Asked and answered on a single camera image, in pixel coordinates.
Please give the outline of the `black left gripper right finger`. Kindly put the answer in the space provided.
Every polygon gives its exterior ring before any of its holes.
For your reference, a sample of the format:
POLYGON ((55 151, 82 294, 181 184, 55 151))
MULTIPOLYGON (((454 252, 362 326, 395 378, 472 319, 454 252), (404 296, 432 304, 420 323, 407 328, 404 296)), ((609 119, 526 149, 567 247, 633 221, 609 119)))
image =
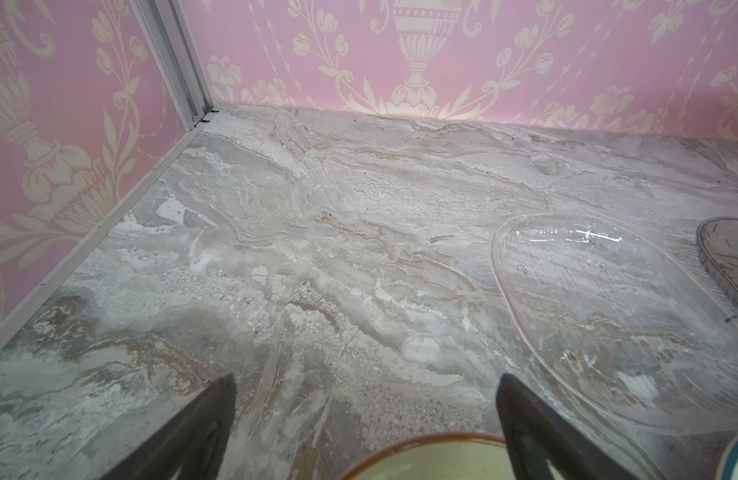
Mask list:
POLYGON ((496 408, 517 479, 632 479, 516 376, 499 382, 496 408))

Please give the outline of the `pale yellow bear plate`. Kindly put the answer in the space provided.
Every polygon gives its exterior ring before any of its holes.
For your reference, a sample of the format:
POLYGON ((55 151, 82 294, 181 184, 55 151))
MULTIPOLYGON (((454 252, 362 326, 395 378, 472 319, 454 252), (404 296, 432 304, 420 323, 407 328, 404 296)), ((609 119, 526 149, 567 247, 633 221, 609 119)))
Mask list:
POLYGON ((506 441, 468 432, 419 436, 380 450, 343 479, 513 479, 506 441))

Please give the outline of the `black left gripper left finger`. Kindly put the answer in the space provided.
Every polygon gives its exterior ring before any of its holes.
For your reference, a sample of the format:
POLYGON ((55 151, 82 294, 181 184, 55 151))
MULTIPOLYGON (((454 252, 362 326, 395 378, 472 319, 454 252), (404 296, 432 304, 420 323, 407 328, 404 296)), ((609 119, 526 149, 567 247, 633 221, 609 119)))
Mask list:
POLYGON ((227 374, 209 385, 106 479, 216 479, 235 420, 237 386, 227 374))

